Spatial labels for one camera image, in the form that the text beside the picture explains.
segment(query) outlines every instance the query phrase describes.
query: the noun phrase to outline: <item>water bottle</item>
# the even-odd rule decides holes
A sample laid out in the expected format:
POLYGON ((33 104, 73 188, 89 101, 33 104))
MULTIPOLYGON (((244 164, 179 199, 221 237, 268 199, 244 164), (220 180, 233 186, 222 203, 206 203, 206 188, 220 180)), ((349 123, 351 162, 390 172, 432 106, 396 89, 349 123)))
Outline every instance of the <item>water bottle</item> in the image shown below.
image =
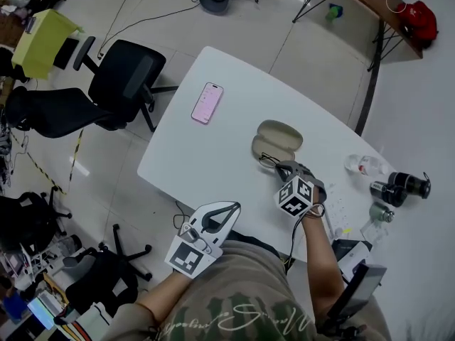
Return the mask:
POLYGON ((358 156, 357 154, 347 157, 344 166, 351 172, 362 173, 370 177, 386 174, 388 171, 387 166, 374 156, 358 156))

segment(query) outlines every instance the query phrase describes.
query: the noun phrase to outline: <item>black camera lens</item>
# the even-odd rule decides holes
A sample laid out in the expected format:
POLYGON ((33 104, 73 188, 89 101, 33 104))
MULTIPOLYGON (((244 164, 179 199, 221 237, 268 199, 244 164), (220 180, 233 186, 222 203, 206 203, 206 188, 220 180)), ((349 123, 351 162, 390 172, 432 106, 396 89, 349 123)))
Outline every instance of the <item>black camera lens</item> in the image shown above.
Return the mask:
POLYGON ((407 173, 394 172, 390 174, 388 182, 406 188, 410 195, 420 196, 425 199, 429 196, 432 183, 425 172, 424 177, 426 180, 421 180, 407 173))
POLYGON ((373 197, 380 198, 394 207, 401 206, 407 197, 404 187, 377 181, 370 184, 370 192, 373 197))

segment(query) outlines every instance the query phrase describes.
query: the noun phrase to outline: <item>backpack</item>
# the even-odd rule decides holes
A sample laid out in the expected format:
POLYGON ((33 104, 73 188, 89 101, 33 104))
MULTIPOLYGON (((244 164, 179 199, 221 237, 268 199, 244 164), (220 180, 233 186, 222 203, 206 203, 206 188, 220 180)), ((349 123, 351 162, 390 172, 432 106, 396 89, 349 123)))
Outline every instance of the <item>backpack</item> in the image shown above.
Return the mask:
POLYGON ((433 11, 421 1, 402 3, 397 7, 403 31, 421 48, 428 48, 438 35, 437 20, 433 11))

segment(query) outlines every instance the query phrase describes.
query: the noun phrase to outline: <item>black and white marker cube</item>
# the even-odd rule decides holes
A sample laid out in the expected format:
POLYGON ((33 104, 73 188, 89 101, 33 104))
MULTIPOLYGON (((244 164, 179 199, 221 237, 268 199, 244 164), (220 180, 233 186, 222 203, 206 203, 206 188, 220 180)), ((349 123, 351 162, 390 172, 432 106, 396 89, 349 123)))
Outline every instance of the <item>black and white marker cube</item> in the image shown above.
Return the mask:
POLYGON ((313 183, 296 175, 275 194, 274 199, 281 211, 297 218, 313 205, 313 188, 313 183))

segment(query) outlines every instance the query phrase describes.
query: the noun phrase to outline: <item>small silver cylinder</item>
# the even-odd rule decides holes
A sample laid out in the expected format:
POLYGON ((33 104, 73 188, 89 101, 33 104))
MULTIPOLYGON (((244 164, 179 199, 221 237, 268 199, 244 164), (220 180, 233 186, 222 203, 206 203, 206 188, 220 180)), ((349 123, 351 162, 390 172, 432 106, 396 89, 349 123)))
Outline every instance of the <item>small silver cylinder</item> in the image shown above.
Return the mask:
POLYGON ((375 202, 370 207, 370 217, 372 220, 392 222, 395 213, 382 203, 375 202))

